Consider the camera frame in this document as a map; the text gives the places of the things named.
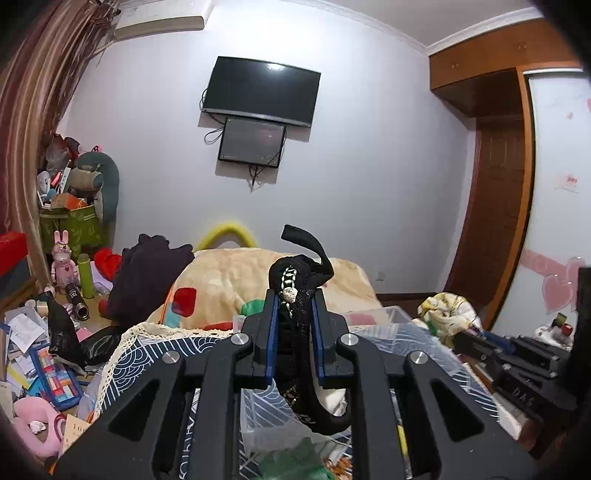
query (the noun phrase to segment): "pink heart sticker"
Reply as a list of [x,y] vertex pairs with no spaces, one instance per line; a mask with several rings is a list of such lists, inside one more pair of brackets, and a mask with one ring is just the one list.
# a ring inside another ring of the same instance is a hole
[[558,279],[558,275],[544,277],[542,293],[546,304],[546,312],[557,312],[566,307],[573,298],[573,285],[564,283]]

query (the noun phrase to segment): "crown molding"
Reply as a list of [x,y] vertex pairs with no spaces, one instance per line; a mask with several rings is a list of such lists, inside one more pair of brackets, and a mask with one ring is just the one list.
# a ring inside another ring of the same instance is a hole
[[516,23],[525,22],[526,20],[533,20],[534,18],[541,18],[542,14],[536,7],[523,8],[514,12],[508,12],[506,14],[498,15],[497,17],[489,18],[471,27],[464,28],[442,40],[436,41],[435,43],[426,47],[425,53],[427,55],[433,55],[438,51],[442,51],[445,48],[451,47],[456,43],[460,43],[469,38],[476,37],[491,30],[497,28],[506,27],[507,25],[513,25]]
[[427,47],[420,43],[418,40],[415,40],[412,37],[406,35],[406,33],[402,33],[397,28],[394,28],[391,25],[385,24],[372,18],[368,15],[362,14],[360,12],[356,12],[355,10],[351,10],[350,8],[342,7],[340,5],[335,5],[330,2],[326,2],[324,0],[280,0],[282,2],[289,2],[292,4],[299,4],[305,5],[307,7],[314,7],[320,10],[324,10],[326,12],[331,12],[336,15],[340,15],[341,17],[350,18],[351,20],[355,20],[357,22],[363,23],[368,27],[375,28],[376,30],[380,30],[388,35],[395,37],[397,40],[400,40],[406,45],[414,48],[415,50],[419,51],[420,53],[426,55],[427,54]]

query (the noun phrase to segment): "blue patterned cloth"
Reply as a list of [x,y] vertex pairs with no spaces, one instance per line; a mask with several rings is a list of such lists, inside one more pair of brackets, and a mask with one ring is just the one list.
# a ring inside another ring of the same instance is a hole
[[[366,336],[375,343],[380,350],[398,355],[406,355],[413,350],[426,351],[451,377],[457,381],[470,396],[478,402],[491,417],[499,421],[499,412],[491,395],[478,384],[453,355],[427,332],[412,323],[392,326],[353,327],[352,331]],[[113,369],[112,380],[106,389],[105,399],[100,407],[104,412],[130,385],[164,352],[176,350],[184,356],[197,355],[211,348],[218,338],[182,338],[177,340],[153,340],[139,337],[135,343],[123,353]],[[395,408],[395,394],[392,390],[392,400]],[[199,389],[193,396],[191,415],[187,424],[184,441],[184,451],[180,466],[179,478],[184,480],[189,465],[189,452],[193,437],[193,426],[197,405],[199,403]],[[257,428],[274,428],[284,426],[288,421],[294,421],[295,415],[279,395],[275,384],[266,390],[242,391],[241,425],[244,431],[256,431]],[[314,444],[319,454],[326,457],[330,452],[337,452],[340,456],[352,457],[350,429],[327,438],[324,443]],[[259,475],[258,461],[262,455],[247,455],[242,436],[239,439],[240,472],[242,478],[252,479]]]

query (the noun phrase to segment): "black cable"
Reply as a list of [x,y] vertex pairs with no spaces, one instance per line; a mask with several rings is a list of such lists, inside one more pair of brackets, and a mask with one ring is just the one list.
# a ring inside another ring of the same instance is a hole
[[206,113],[206,114],[208,114],[208,115],[209,115],[209,116],[210,116],[212,119],[214,119],[214,120],[215,120],[215,121],[216,121],[218,124],[220,124],[220,125],[225,125],[225,123],[224,123],[224,122],[222,122],[222,121],[221,121],[219,118],[215,118],[215,117],[213,116],[213,114],[212,114],[212,113],[210,113],[210,112],[203,112],[203,102],[205,101],[205,92],[207,92],[207,89],[205,89],[205,90],[203,91],[203,93],[201,94],[201,100],[199,100],[199,110],[201,110],[201,112],[202,112],[202,113]]
[[[215,134],[218,132],[219,132],[219,135],[216,138],[214,138],[213,140],[207,139],[207,137],[209,135],[212,135],[212,134]],[[213,145],[215,142],[217,142],[222,137],[222,135],[223,135],[223,127],[216,128],[215,130],[211,130],[210,132],[207,132],[205,134],[205,136],[203,137],[203,141],[205,142],[206,145]]]
[[[259,170],[259,165],[250,164],[248,166],[248,173],[249,173],[249,175],[251,177],[251,180],[252,180],[252,183],[251,183],[251,192],[253,191],[253,189],[255,187],[256,178],[261,173],[263,173],[263,171],[265,170],[265,168],[267,168],[271,164],[271,162],[277,158],[278,155],[281,158],[281,153],[283,152],[283,147],[285,147],[285,137],[283,137],[283,140],[281,141],[281,146],[279,147],[278,152],[275,155],[273,155],[272,159],[270,159],[265,165],[263,165],[260,170]],[[252,173],[252,167],[255,167],[254,174]]]

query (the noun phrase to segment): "metal screw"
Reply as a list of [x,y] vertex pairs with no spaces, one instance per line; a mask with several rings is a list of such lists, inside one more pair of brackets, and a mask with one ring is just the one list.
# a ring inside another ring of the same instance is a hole
[[246,333],[239,332],[232,335],[230,340],[234,345],[246,345],[250,338]]
[[415,350],[410,353],[410,361],[417,365],[422,365],[427,362],[429,356],[422,350]]
[[359,337],[354,333],[344,333],[340,336],[340,341],[347,346],[353,346],[359,343]]
[[181,358],[181,354],[178,353],[176,350],[169,350],[168,352],[164,352],[162,356],[162,361],[165,364],[175,364]]

